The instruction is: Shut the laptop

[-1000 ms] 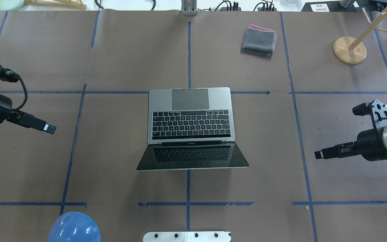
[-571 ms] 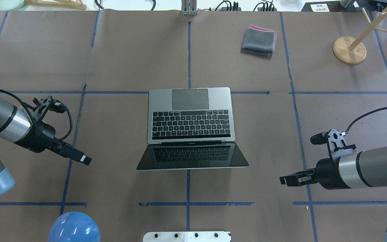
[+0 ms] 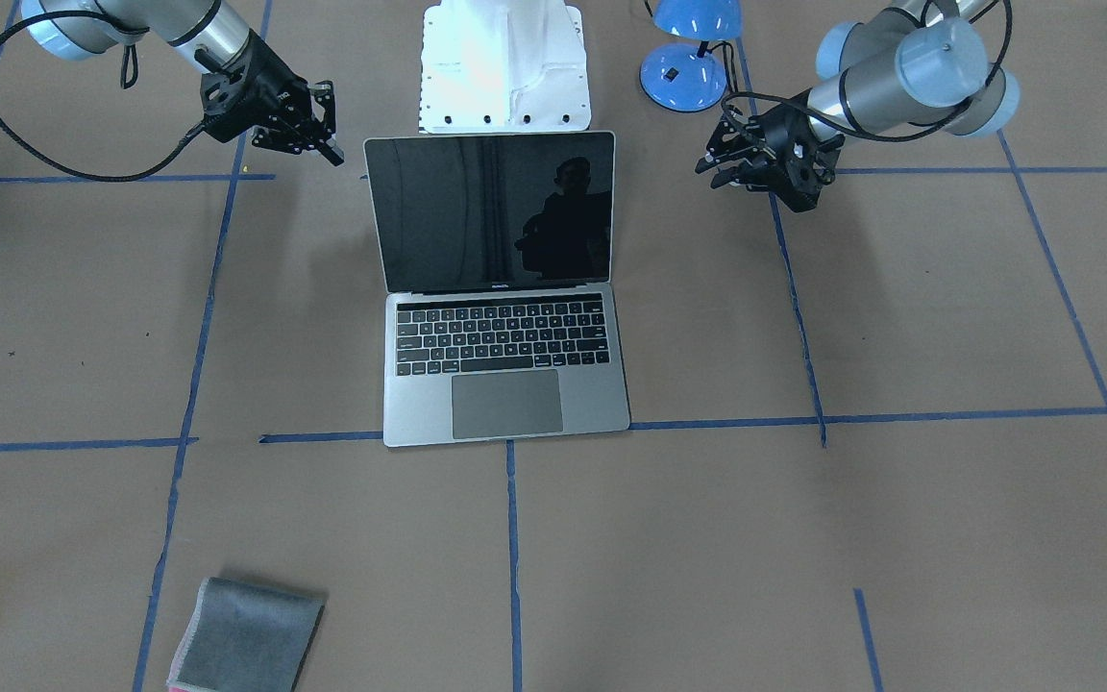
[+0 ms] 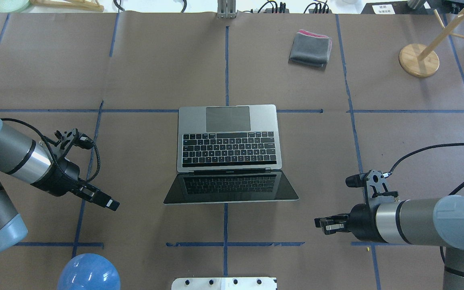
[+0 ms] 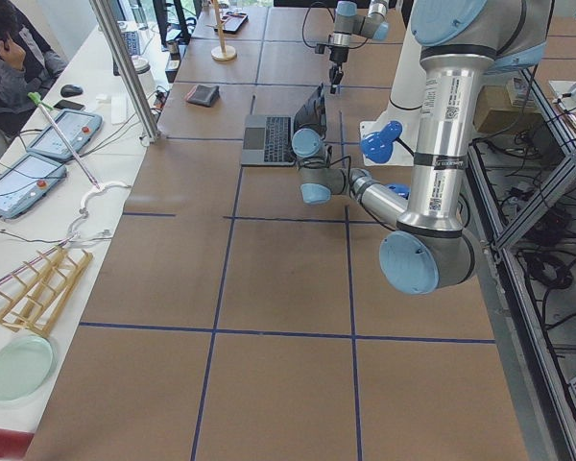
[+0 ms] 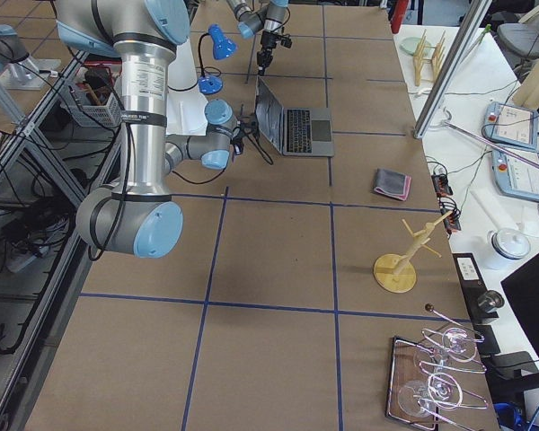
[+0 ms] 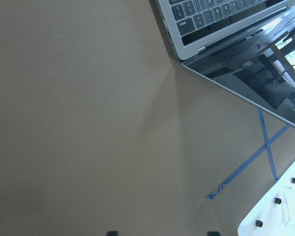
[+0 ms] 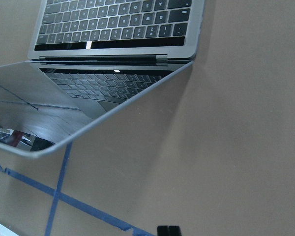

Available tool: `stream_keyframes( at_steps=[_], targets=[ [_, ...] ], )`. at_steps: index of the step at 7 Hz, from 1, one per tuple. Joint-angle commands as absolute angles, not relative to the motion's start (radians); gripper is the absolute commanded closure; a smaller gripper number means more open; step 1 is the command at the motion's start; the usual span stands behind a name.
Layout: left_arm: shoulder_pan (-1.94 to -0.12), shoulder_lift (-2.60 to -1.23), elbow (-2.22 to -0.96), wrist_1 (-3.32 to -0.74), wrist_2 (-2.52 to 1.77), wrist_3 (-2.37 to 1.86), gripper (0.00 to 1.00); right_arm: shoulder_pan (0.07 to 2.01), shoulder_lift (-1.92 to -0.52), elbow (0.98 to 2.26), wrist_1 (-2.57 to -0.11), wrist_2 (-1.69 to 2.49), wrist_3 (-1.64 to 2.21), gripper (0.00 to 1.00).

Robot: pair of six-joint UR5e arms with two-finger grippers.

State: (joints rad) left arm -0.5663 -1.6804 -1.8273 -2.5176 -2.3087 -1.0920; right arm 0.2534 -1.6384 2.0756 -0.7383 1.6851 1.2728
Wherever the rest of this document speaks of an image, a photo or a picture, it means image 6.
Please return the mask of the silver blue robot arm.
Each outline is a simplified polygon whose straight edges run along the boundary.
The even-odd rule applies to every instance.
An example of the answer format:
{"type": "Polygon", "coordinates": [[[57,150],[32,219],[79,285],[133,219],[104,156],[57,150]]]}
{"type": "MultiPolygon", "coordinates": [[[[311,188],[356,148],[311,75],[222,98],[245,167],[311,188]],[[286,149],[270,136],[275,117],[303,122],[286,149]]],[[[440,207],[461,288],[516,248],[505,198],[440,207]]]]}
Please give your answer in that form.
{"type": "Polygon", "coordinates": [[[236,126],[232,108],[216,99],[198,110],[197,119],[206,122],[204,135],[166,132],[168,72],[190,36],[187,6],[182,1],[60,1],[57,28],[69,47],[122,62],[121,174],[84,199],[76,229],[100,251],[161,258],[175,246],[183,226],[166,176],[185,160],[225,169],[236,126]]]}
{"type": "Polygon", "coordinates": [[[261,32],[261,49],[257,52],[258,75],[264,76],[273,61],[273,50],[280,44],[291,48],[292,40],[284,32],[289,17],[288,1],[271,0],[261,9],[253,11],[245,1],[226,2],[237,20],[237,27],[244,39],[261,32]]]}

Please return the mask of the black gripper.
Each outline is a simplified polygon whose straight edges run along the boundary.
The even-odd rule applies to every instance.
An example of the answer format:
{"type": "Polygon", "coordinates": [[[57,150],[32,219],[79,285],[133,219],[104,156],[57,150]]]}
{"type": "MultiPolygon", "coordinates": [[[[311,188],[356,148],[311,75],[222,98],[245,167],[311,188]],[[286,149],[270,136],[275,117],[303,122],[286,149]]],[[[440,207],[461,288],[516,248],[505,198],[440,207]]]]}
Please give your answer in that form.
{"type": "Polygon", "coordinates": [[[257,53],[258,75],[265,75],[265,66],[270,66],[273,60],[273,50],[276,46],[276,35],[271,31],[263,31],[261,34],[261,49],[257,53]]]}

